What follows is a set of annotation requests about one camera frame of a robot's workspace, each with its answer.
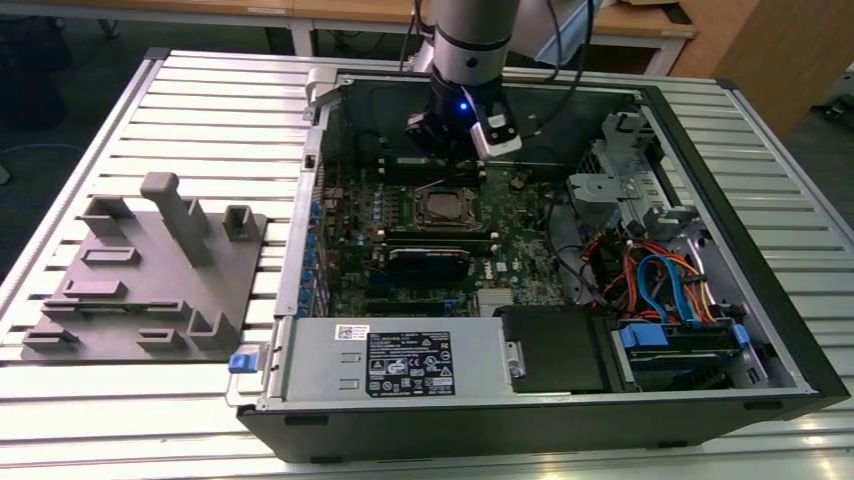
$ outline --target table leg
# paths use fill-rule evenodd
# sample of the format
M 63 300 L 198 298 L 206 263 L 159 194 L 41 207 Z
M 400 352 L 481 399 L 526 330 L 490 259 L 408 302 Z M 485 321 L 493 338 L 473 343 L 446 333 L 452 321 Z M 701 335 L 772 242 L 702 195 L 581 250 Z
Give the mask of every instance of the table leg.
M 684 38 L 670 38 L 665 40 L 665 44 L 656 51 L 650 65 L 646 67 L 645 75 L 654 75 L 658 77 L 666 77 L 670 75 L 670 70 L 677 63 L 686 41 L 688 40 Z
M 291 20 L 291 35 L 294 37 L 294 50 L 299 57 L 315 56 L 317 35 L 311 20 Z

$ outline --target robotic arm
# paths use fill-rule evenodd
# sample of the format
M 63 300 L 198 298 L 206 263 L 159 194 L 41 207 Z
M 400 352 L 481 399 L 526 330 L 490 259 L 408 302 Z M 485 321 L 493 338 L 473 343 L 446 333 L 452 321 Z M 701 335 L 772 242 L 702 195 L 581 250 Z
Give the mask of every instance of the robotic arm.
M 548 1 L 568 18 L 561 41 L 554 32 L 542 37 L 544 25 L 552 23 Z M 522 148 L 502 88 L 508 52 L 516 45 L 538 60 L 564 64 L 557 53 L 566 58 L 581 44 L 586 5 L 585 0 L 434 0 L 430 101 L 408 125 L 408 134 L 429 155 L 457 163 Z M 513 39 L 514 32 L 521 40 Z M 533 51 L 532 44 L 544 43 L 546 47 Z M 562 44 L 566 48 L 556 49 Z

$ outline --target barcode sticker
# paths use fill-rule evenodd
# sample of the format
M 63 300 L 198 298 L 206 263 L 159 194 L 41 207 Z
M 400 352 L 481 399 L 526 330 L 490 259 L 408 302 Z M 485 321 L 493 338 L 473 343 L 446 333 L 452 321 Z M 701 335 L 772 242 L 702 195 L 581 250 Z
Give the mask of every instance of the barcode sticker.
M 370 325 L 335 325 L 335 340 L 366 340 Z

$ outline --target motherboard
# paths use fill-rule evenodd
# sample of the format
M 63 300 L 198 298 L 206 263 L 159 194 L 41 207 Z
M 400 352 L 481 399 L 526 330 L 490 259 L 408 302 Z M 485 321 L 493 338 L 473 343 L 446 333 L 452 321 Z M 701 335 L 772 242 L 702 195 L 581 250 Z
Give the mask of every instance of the motherboard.
M 470 173 L 472 182 L 418 186 L 346 166 L 330 175 L 333 316 L 492 316 L 508 304 L 565 303 L 544 234 L 553 184 L 513 166 Z

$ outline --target white sticker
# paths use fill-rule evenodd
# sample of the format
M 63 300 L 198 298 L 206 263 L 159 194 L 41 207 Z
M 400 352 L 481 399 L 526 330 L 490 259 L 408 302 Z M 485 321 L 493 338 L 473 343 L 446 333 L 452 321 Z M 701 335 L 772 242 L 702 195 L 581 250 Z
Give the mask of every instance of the white sticker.
M 335 340 L 367 340 L 370 325 L 335 325 Z
M 662 32 L 662 35 L 665 37 L 693 37 L 694 36 L 694 32 L 680 32 L 676 30 L 665 30 Z
M 285 15 L 287 10 L 285 8 L 262 8 L 262 7 L 250 7 L 247 8 L 250 13 L 273 13 L 274 15 Z

